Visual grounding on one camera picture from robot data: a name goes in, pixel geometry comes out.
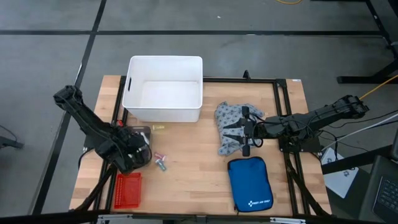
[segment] wooden table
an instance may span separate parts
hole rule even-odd
[[[105,122],[110,122],[120,76],[106,75],[99,91],[95,113]],[[300,80],[286,80],[290,105],[293,113],[307,113],[307,103]],[[264,83],[208,83],[203,84],[203,106],[197,123],[144,123],[129,114],[128,126],[153,125],[163,129],[152,129],[152,150],[167,155],[167,171],[162,172],[154,162],[136,170],[142,173],[141,204],[137,209],[115,210],[114,212],[174,213],[234,215],[234,203],[227,173],[228,161],[242,157],[242,153],[225,157],[218,155],[220,137],[214,112],[223,101],[229,104],[251,103],[263,110],[267,116],[277,115],[273,87]],[[331,213],[326,194],[320,162],[309,153],[301,153],[305,183],[322,208]],[[277,140],[264,140],[259,149],[252,149],[251,156],[260,156],[267,165],[269,182],[274,196],[271,209],[239,215],[291,216],[292,210],[288,191],[283,154]],[[102,159],[90,152],[81,162],[72,195],[70,208],[82,203],[98,182]],[[108,187],[103,190],[100,208]],[[295,186],[298,210],[303,213],[300,191]]]

